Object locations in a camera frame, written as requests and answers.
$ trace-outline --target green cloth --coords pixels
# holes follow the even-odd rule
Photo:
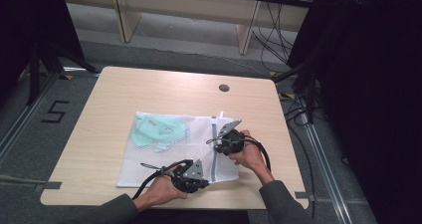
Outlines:
[[[152,142],[172,143],[185,136],[185,125],[174,115],[142,114],[136,117],[131,137],[138,146]]]

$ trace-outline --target black curtain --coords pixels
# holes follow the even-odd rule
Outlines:
[[[65,0],[0,0],[0,15],[0,104],[28,65],[34,42],[54,42],[84,59]]]
[[[317,51],[321,62],[311,67],[379,223],[422,223],[421,8],[422,0],[351,0],[342,16],[347,22]],[[289,59],[292,67],[312,53],[336,11],[310,10]]]

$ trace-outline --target human hand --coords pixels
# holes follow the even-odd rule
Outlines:
[[[187,193],[174,187],[169,176],[161,175],[156,177],[149,188],[133,202],[139,211],[143,211],[151,206],[161,205],[173,199],[186,198]]]
[[[248,141],[248,139],[252,140],[248,137],[251,136],[249,131],[242,130],[241,132],[245,134],[246,139],[243,150],[241,152],[229,154],[229,158],[235,160],[236,165],[241,164],[254,171],[263,185],[273,181],[274,177],[264,162],[260,148],[253,142]]]

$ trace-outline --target mesh laundry bag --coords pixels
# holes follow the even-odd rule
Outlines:
[[[141,163],[161,167],[182,159],[201,159],[204,178],[210,183],[239,178],[234,162],[215,152],[214,143],[206,143],[231,121],[227,117],[137,112],[126,142],[117,187],[138,187],[154,172]]]

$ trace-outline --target gray sleeve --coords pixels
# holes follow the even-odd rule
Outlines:
[[[302,205],[289,193],[282,181],[272,181],[260,189],[270,214],[270,223],[315,224]]]
[[[74,217],[60,223],[86,224],[102,223],[117,224],[126,223],[137,215],[137,209],[129,196],[123,194],[110,202],[94,207],[81,216]]]

